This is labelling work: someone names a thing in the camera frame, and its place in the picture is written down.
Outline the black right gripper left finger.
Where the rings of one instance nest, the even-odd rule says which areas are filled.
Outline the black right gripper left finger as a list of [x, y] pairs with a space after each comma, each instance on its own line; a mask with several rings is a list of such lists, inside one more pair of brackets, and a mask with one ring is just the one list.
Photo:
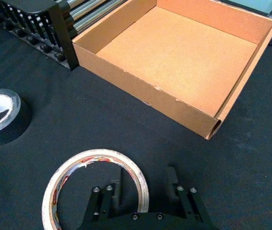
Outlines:
[[92, 188], [82, 225], [106, 221], [126, 213], [122, 206], [122, 171], [122, 168], [115, 170], [105, 187]]

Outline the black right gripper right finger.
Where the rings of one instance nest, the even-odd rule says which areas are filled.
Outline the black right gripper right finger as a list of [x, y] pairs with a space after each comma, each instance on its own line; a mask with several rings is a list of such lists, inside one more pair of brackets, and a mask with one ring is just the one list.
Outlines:
[[166, 191], [177, 207], [177, 214], [187, 225], [213, 225], [206, 207], [195, 187], [183, 187], [174, 167], [166, 167]]

